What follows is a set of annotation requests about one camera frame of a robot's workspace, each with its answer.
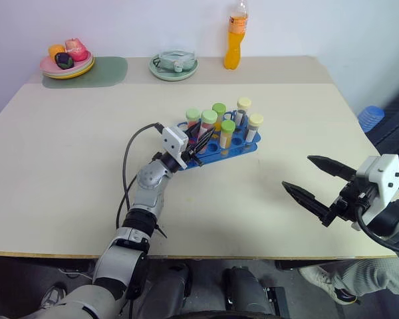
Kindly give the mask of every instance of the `gray pants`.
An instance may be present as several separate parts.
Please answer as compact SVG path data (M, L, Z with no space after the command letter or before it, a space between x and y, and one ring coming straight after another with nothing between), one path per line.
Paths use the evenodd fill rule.
M399 258L364 259L330 272L335 288L355 296L388 289L399 294Z

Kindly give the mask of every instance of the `green cap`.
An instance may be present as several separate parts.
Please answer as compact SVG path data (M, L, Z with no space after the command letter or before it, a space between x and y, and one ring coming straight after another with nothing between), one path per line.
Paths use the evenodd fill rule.
M226 105L223 103L215 103L213 104L212 109L217 113L217 115L223 115L226 112Z
M190 108L186 111L186 119L190 122L198 121L201 117L201 113L197 108Z
M233 131L235 131L235 122L231 120L224 120L221 123L221 131L224 133L233 133Z
M205 110L202 112L201 120L206 124L214 124L217 120L217 113L213 110Z

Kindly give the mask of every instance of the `test tube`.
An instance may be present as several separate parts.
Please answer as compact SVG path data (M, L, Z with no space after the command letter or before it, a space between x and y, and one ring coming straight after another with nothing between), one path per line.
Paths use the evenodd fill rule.
M253 113L250 115L250 117L248 117L248 126L245 133L245 141L247 143L251 143L253 141L254 136L262 123L263 116L258 113Z
M206 110L202 112L201 115L201 127L199 128L198 138L201 137L202 134L206 133L210 128L212 128L217 120L217 113L213 110ZM204 154L207 150L207 146L204 146L202 150L200 150L199 154Z
M235 124L236 126L242 126L244 124L245 115L247 114L247 110L251 106L251 100L249 98L243 97L238 99L238 109L235 115Z
M188 121L188 128L198 123L201 113L197 108L190 108L186 110L186 120Z
M220 132L220 147L223 150L220 152L222 156L227 156L229 150L227 148L231 147L232 142L232 134L235 131L235 122L231 120L224 120L221 123L221 132Z
M223 103L215 103L212 109L217 113L217 120L214 124L215 131L220 132L221 121L223 121L223 115L226 112L226 105Z

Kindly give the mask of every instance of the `table edge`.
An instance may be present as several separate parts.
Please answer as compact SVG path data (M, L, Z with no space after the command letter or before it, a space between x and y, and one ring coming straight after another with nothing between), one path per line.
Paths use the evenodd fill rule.
M0 251L0 257L27 257L27 258L56 258L56 259L98 259L99 255L65 255L65 254L41 254L41 253L14 253L9 251ZM261 260L344 260L344 259L378 259L393 258L396 255L380 255L380 256L321 256L321 257L297 257L297 256L178 256L178 255L149 255L151 259L261 259Z

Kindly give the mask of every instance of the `green plate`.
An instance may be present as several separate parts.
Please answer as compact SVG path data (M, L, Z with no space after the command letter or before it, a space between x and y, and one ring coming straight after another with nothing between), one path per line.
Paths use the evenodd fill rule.
M158 58L158 54L156 56L154 56L151 59L151 61L149 62L149 69L153 75L155 75L157 78L164 80L164 81L174 82L174 81L184 80L186 78L189 78L193 73L195 73L195 71L198 68L198 60L196 60L194 67L189 71L184 71L181 73L166 72L165 70L159 69L154 65L153 61L155 58Z
M100 88L113 86L124 80L127 73L127 61L119 56L95 57L90 71L76 78L66 80L43 77L47 88Z

